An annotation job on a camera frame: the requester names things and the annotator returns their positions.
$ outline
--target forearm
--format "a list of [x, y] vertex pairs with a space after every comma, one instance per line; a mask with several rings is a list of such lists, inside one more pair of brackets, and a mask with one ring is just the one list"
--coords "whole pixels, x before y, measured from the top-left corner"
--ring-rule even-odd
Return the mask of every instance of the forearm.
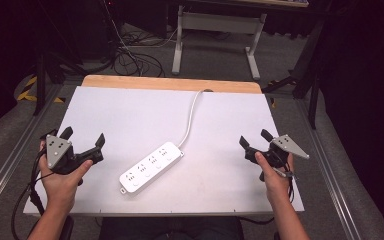
[[66, 211], [47, 208], [28, 239], [59, 239], [67, 215]]
[[309, 239], [289, 198], [280, 197], [271, 201], [274, 219], [282, 240]]

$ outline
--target finger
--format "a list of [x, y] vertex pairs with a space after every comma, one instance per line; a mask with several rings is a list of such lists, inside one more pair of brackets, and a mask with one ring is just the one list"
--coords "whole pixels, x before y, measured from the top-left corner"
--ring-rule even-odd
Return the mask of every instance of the finger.
[[294, 156], [291, 153], [289, 153], [289, 155], [288, 155], [288, 164], [289, 164], [289, 170], [291, 172], [293, 172], [294, 171]]
[[39, 150], [42, 151], [42, 149], [45, 147], [45, 141], [40, 141], [40, 148]]
[[72, 173], [70, 173], [71, 176], [73, 176], [74, 181], [76, 181], [76, 184], [82, 179], [82, 177], [89, 171], [90, 167], [93, 165], [92, 160], [87, 160], [80, 167], [78, 167], [76, 170], [74, 170]]
[[43, 154], [39, 159], [39, 169], [42, 176], [52, 173], [48, 167], [48, 159], [46, 158], [46, 154]]
[[274, 173], [274, 170], [270, 166], [270, 164], [267, 162], [267, 159], [261, 154], [260, 152], [255, 153], [255, 158], [257, 159], [258, 164], [263, 169], [264, 174], [271, 174]]

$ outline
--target power outlet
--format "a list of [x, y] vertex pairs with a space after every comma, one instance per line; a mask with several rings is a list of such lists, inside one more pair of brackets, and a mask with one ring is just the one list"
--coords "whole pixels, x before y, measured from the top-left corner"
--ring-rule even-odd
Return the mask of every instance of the power outlet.
[[120, 175], [120, 192], [139, 193], [183, 157], [183, 152], [171, 142], [164, 143], [154, 152]]

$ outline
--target metal stand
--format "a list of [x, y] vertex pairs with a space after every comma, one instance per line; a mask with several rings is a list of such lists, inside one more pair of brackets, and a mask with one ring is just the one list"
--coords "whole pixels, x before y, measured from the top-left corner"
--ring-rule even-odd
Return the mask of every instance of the metal stand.
[[261, 89], [263, 93], [270, 93], [295, 81], [297, 82], [297, 86], [293, 90], [293, 96], [294, 98], [302, 99], [305, 97], [308, 90], [312, 87], [313, 89], [310, 98], [310, 112], [308, 115], [308, 121], [310, 122], [313, 129], [316, 129], [315, 118], [317, 96], [319, 90], [318, 77], [316, 76], [317, 72], [314, 71], [314, 69], [320, 68], [320, 63], [315, 61], [313, 56], [314, 51], [319, 44], [319, 38], [323, 29], [323, 25], [324, 19], [319, 20], [314, 29], [311, 31], [310, 37], [308, 38], [291, 75], [274, 85]]
[[51, 79], [52, 83], [64, 83], [65, 76], [62, 72], [60, 64], [64, 64], [65, 66], [69, 67], [71, 70], [75, 71], [77, 74], [83, 77], [86, 77], [88, 75], [88, 72], [86, 70], [56, 53], [46, 52], [39, 54], [37, 58], [37, 102], [36, 109], [33, 113], [34, 116], [37, 116], [42, 110], [42, 108], [45, 106], [46, 74], [49, 75], [49, 78]]
[[245, 52], [249, 67], [254, 80], [260, 80], [260, 73], [255, 62], [254, 53], [263, 30], [266, 14], [258, 18], [228, 17], [220, 15], [185, 13], [183, 6], [179, 6], [177, 17], [177, 41], [174, 51], [172, 73], [180, 74], [180, 63], [182, 60], [182, 31], [183, 29], [222, 31], [233, 33], [254, 34], [251, 47], [246, 47]]

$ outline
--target table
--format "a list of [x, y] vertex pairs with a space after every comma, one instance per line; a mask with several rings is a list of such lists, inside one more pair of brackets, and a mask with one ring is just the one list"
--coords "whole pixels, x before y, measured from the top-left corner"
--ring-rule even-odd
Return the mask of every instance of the table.
[[[292, 8], [305, 8], [308, 3], [289, 2], [282, 0], [239, 0], [239, 4], [253, 3], [270, 6], [285, 6]], [[177, 40], [174, 52], [172, 73], [178, 75], [180, 73], [180, 63], [182, 58], [182, 31], [183, 29], [207, 30], [207, 31], [222, 31], [232, 33], [254, 34], [254, 39], [251, 47], [245, 48], [245, 53], [248, 59], [252, 78], [260, 80], [260, 73], [255, 62], [255, 49], [260, 39], [263, 30], [266, 14], [262, 13], [260, 18], [232, 17], [220, 16], [213, 14], [189, 13], [183, 11], [184, 6], [179, 6], [177, 20]]]
[[[185, 156], [138, 195], [121, 194], [118, 178], [125, 170], [164, 142], [183, 137], [191, 100], [202, 88], [226, 92], [202, 93], [197, 100], [192, 129], [181, 148]], [[71, 213], [105, 217], [271, 212], [265, 185], [258, 180], [261, 169], [244, 159], [239, 145], [243, 134], [256, 148], [267, 149], [259, 136], [262, 127], [277, 136], [265, 96], [258, 93], [256, 83], [87, 76], [76, 89], [61, 129], [73, 127], [70, 140], [76, 153], [91, 148], [101, 132], [106, 143], [104, 160], [84, 177]], [[303, 211], [296, 185], [294, 189], [293, 206]], [[45, 205], [43, 186], [38, 184], [37, 190]], [[24, 213], [37, 215], [30, 201]]]

